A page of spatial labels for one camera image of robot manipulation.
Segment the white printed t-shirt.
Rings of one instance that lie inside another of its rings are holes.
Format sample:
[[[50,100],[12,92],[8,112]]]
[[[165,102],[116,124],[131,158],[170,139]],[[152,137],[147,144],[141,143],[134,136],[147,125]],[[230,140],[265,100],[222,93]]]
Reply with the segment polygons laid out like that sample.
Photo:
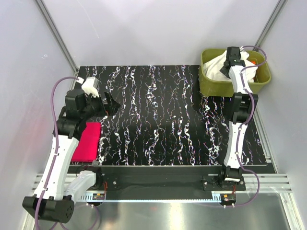
[[[220,69],[224,66],[225,60],[226,60],[226,50],[221,55],[218,55],[217,57],[205,62],[203,64],[203,70],[206,77],[208,77],[213,81],[231,81],[228,77],[226,77],[224,74],[220,72]],[[247,67],[255,66],[248,59],[244,60],[244,62]],[[253,68],[248,68],[245,71],[248,82],[254,82],[257,69],[258,67],[253,67]]]

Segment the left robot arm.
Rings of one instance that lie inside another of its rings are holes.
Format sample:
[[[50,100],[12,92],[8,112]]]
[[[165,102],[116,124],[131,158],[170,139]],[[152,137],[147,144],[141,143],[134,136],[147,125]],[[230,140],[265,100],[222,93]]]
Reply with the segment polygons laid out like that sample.
[[[102,171],[89,166],[69,184],[65,185],[72,156],[92,117],[113,116],[120,108],[109,92],[106,103],[100,96],[74,89],[67,92],[65,106],[56,121],[52,148],[44,173],[31,196],[23,198],[22,207],[37,221],[46,220],[67,223],[71,219],[75,203],[90,188],[103,186]]]

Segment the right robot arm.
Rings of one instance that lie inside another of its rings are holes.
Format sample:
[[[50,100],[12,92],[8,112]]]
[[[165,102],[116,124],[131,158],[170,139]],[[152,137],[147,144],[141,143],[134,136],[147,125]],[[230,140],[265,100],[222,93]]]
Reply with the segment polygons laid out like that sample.
[[[258,102],[258,96],[252,92],[245,75],[247,66],[241,58],[242,50],[235,46],[228,47],[220,70],[231,80],[234,90],[228,119],[230,133],[227,152],[217,179],[223,190],[233,190],[243,184],[241,156],[244,136]]]

